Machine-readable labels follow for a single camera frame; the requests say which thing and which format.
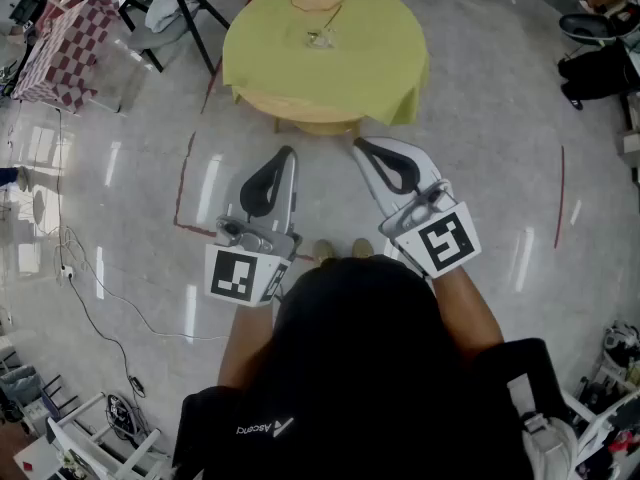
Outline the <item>grey pouch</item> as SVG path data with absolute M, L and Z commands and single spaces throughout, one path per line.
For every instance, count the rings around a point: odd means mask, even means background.
M 522 440 L 534 480 L 573 480 L 578 441 L 567 423 L 534 414 L 524 421 Z

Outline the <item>red checkered tablecloth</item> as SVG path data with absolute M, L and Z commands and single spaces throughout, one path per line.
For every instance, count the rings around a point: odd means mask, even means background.
M 91 70 L 111 23 L 120 18 L 118 8 L 117 0 L 84 0 L 50 21 L 11 98 L 76 113 L 97 94 L 90 86 Z

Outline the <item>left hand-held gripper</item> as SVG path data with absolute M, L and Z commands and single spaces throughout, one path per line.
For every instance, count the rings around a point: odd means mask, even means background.
M 273 300 L 302 243 L 299 234 L 290 232 L 297 180 L 297 155 L 282 146 L 242 185 L 241 206 L 259 225 L 218 218 L 218 234 L 226 241 L 206 246 L 208 296 L 247 307 Z

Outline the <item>grey bin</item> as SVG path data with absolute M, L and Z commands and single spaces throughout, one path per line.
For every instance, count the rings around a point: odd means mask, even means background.
M 32 365 L 23 365 L 0 375 L 0 390 L 11 402 L 28 405 L 41 395 L 42 379 Z

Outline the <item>black frame chair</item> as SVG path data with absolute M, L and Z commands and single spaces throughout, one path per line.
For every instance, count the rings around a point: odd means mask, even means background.
M 195 17 L 200 10 L 207 11 L 224 29 L 230 27 L 229 22 L 218 12 L 208 0 L 177 0 L 182 15 L 160 33 L 153 33 L 144 25 L 149 4 L 145 0 L 124 0 L 119 8 L 119 14 L 129 30 L 127 46 L 146 57 L 153 67 L 163 71 L 163 66 L 154 54 L 154 51 L 177 42 L 182 36 L 189 33 L 194 39 L 198 51 L 211 75 L 217 73 L 200 32 L 195 23 Z

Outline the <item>white and black helmet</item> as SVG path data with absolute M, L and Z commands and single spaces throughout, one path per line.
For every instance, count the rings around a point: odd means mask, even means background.
M 640 331 L 624 321 L 615 320 L 605 330 L 603 347 L 615 364 L 628 368 L 640 360 Z

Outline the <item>person's left forearm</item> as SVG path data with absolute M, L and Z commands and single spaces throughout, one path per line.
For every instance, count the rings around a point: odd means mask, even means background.
M 274 326 L 273 304 L 238 306 L 222 357 L 217 385 L 246 390 L 258 370 Z

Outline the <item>grey cushion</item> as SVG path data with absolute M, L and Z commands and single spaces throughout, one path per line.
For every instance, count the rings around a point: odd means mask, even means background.
M 164 31 L 176 21 L 182 11 L 177 0 L 145 0 L 149 6 L 144 25 L 153 33 Z

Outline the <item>person's black shirt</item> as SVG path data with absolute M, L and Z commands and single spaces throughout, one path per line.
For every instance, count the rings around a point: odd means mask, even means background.
M 526 376 L 534 413 L 567 420 L 545 343 L 467 363 L 432 282 L 381 255 L 303 274 L 248 388 L 185 398 L 176 480 L 534 480 L 508 385 Z

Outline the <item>white shelf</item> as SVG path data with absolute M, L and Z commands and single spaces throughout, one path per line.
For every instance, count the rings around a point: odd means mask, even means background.
M 570 425 L 576 432 L 578 442 L 575 470 L 604 446 L 611 432 L 621 427 L 621 424 L 615 423 L 619 412 L 626 406 L 640 401 L 640 387 L 625 380 L 621 370 L 611 368 L 605 363 L 598 366 L 591 380 L 584 377 L 581 386 L 580 394 L 576 396 L 562 390 L 564 402 L 574 415 Z M 579 397 L 585 394 L 588 394 L 586 399 L 594 400 L 594 386 L 602 387 L 600 399 L 606 395 L 613 395 L 615 398 L 615 401 L 607 402 L 606 407 L 599 413 L 595 413 L 586 403 L 579 400 Z

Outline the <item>red floor tape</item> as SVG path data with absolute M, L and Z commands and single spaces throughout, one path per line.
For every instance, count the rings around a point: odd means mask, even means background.
M 565 198 L 565 177 L 566 177 L 566 153 L 564 145 L 561 145 L 560 148 L 561 156 L 560 156 L 560 193 L 559 193 L 559 205 L 558 205 L 558 214 L 556 221 L 556 229 L 554 235 L 553 248 L 557 250 L 560 240 L 560 234 L 562 229 L 563 222 L 563 213 L 564 213 L 564 198 Z
M 196 225 L 183 224 L 179 220 L 180 207 L 181 207 L 182 196 L 183 196 L 184 186 L 185 186 L 186 169 L 187 169 L 189 158 L 191 157 L 195 138 L 196 138 L 196 132 L 193 132 L 189 138 L 189 141 L 187 144 L 187 153 L 183 159 L 183 163 L 180 171 L 180 177 L 179 177 L 179 185 L 178 185 L 177 195 L 175 199 L 173 225 L 179 229 L 213 239 L 217 236 L 217 233 L 215 231 L 198 227 Z

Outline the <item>round wooden table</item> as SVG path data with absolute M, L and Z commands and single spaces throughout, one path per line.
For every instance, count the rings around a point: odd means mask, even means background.
M 300 98 L 270 95 L 255 89 L 238 86 L 233 86 L 232 89 L 235 102 L 242 99 L 274 119 L 275 133 L 279 132 L 282 123 L 287 122 L 315 136 L 337 136 L 347 133 L 353 138 L 361 136 L 363 115 L 318 105 Z

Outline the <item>person's right forearm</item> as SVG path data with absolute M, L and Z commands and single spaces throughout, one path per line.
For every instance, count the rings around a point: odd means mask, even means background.
M 442 322 L 467 363 L 504 342 L 493 312 L 462 267 L 435 278 L 432 284 Z

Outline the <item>white metal rack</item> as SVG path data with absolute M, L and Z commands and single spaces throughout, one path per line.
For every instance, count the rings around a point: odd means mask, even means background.
M 86 480 L 167 480 L 170 457 L 157 447 L 160 430 L 143 429 L 116 393 L 100 392 L 57 420 L 49 417 L 46 437 L 59 445 L 61 463 Z

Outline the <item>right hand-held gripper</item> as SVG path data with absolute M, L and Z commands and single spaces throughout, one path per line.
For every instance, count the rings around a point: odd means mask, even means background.
M 390 137 L 359 137 L 353 156 L 388 217 L 379 230 L 422 273 L 438 278 L 481 252 L 467 205 L 456 200 L 449 181 L 438 181 L 424 150 Z

